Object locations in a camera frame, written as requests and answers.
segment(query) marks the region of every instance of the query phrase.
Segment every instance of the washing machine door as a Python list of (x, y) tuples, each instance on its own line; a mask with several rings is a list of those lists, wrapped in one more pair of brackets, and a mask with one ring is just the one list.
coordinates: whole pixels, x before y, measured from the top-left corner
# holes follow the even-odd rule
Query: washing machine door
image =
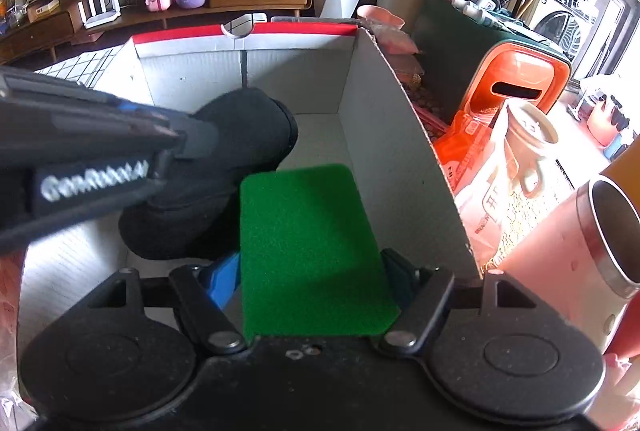
[(582, 29), (574, 15), (568, 11), (556, 10), (547, 14), (536, 25), (534, 31), (560, 45), (570, 61), (580, 52)]

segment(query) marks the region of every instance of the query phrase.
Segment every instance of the pink tumbler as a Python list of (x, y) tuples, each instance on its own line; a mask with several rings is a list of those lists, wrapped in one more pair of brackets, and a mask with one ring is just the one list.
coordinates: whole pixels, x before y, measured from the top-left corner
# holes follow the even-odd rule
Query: pink tumbler
[(555, 208), (499, 265), (605, 351), (640, 288), (640, 218), (596, 176)]

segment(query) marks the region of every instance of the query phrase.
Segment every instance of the washing machine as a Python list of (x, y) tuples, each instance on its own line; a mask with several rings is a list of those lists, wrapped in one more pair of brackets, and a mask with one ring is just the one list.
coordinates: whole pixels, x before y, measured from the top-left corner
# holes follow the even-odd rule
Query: washing machine
[(587, 0), (536, 0), (531, 8), (529, 27), (560, 45), (570, 61), (580, 52), (598, 18), (598, 9)]

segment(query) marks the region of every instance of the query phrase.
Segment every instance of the pink bowl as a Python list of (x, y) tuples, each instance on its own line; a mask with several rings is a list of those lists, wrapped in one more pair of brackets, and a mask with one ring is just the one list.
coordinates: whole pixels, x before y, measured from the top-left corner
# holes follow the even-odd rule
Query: pink bowl
[(375, 5), (362, 5), (358, 7), (358, 18), (361, 20), (373, 20), (396, 28), (404, 27), (404, 20), (391, 14), (386, 8)]

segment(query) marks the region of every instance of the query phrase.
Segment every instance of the green felt board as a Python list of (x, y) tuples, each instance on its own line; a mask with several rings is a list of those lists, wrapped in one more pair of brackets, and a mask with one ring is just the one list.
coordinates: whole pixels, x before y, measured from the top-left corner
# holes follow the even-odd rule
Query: green felt board
[(376, 335), (398, 316), (345, 166), (250, 176), (240, 189), (244, 334)]

